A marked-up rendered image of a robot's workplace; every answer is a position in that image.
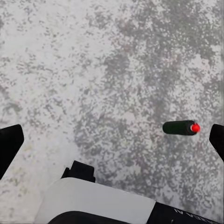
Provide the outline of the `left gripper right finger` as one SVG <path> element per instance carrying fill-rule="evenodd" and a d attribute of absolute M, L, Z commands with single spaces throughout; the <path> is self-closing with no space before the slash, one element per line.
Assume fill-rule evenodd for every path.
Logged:
<path fill-rule="evenodd" d="M 224 161 L 224 128 L 215 126 L 210 135 L 210 144 Z"/>

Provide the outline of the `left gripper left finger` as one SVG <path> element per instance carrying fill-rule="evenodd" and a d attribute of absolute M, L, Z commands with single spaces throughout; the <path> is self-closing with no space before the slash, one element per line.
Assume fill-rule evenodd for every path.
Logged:
<path fill-rule="evenodd" d="M 23 143 L 23 131 L 19 124 L 0 129 L 0 179 L 6 173 L 8 166 L 13 158 L 16 157 Z"/>

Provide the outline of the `pesticide atomizer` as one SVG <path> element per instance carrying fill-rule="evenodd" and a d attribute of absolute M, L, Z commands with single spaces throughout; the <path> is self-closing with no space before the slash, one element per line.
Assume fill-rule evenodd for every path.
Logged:
<path fill-rule="evenodd" d="M 198 120 L 169 121 L 163 125 L 163 130 L 169 135 L 193 136 L 200 131 Z"/>

